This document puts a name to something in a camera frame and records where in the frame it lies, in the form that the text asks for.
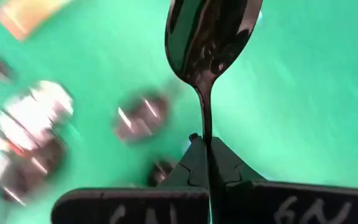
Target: black plastic piece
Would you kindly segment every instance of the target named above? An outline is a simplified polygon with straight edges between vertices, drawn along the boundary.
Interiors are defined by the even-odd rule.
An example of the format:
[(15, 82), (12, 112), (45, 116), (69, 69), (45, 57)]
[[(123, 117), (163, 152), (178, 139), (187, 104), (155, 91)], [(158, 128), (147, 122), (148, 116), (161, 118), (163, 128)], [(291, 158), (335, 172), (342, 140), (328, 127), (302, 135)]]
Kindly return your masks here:
[(189, 140), (190, 140), (191, 142), (193, 142), (193, 140), (196, 139), (196, 138), (198, 138), (198, 134), (197, 134), (197, 133), (193, 133), (193, 134), (189, 135)]
[[(175, 223), (168, 215), (171, 204), (176, 223), (208, 223), (213, 198), (214, 224), (358, 224), (357, 189), (266, 181), (219, 138), (213, 138), (211, 152), (212, 162), (202, 138), (194, 138), (156, 188), (75, 190), (57, 202), (52, 223)], [(213, 171), (210, 184), (206, 166)], [(120, 218), (120, 205), (128, 217)], [(155, 211), (148, 213), (149, 207)]]
[(53, 224), (208, 224), (206, 189), (79, 189), (55, 204)]

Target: bottle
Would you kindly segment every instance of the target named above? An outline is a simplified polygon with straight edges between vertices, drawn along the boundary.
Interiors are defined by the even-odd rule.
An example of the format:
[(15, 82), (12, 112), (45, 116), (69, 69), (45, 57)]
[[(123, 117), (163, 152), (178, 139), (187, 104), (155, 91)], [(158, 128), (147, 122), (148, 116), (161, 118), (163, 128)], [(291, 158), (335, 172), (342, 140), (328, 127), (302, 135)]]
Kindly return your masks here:
[(0, 22), (17, 40), (24, 40), (43, 21), (71, 1), (8, 0), (0, 7)]

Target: spoon bowl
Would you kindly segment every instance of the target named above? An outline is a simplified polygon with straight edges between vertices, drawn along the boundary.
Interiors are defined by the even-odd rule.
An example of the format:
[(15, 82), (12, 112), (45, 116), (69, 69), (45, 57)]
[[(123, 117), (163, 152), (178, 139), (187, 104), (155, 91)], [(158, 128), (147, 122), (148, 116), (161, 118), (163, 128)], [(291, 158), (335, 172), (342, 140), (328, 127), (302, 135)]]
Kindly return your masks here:
[(175, 75), (199, 95), (207, 147), (212, 139), (212, 86), (248, 43), (261, 6), (262, 0), (172, 0), (165, 52)]

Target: green background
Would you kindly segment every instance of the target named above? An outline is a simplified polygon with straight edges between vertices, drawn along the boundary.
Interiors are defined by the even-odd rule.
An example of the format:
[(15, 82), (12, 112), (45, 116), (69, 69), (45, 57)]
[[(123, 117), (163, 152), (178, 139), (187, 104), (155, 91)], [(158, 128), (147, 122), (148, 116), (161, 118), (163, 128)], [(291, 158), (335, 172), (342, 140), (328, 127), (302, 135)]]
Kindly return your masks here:
[[(9, 223), (49, 223), (77, 187), (142, 185), (157, 156), (179, 159), (201, 132), (196, 93), (174, 102), (168, 126), (127, 146), (111, 133), (122, 99), (174, 77), (164, 51), (170, 1), (76, 0), (25, 42), (0, 24), (0, 56), (14, 82), (0, 106), (37, 80), (62, 83), (75, 114), (60, 173)], [(358, 2), (269, 1), (245, 51), (213, 90), (214, 135), (269, 179), (358, 187)]]

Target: spoon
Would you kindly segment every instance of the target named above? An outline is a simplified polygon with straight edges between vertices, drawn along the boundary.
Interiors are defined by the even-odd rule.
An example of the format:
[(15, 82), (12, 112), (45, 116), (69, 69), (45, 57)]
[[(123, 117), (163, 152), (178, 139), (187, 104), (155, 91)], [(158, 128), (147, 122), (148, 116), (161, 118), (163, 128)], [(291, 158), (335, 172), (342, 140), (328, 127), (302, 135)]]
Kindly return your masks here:
[(165, 51), (176, 76), (197, 92), (203, 139), (211, 148), (211, 91), (235, 61), (257, 22), (262, 0), (173, 0), (165, 28)]

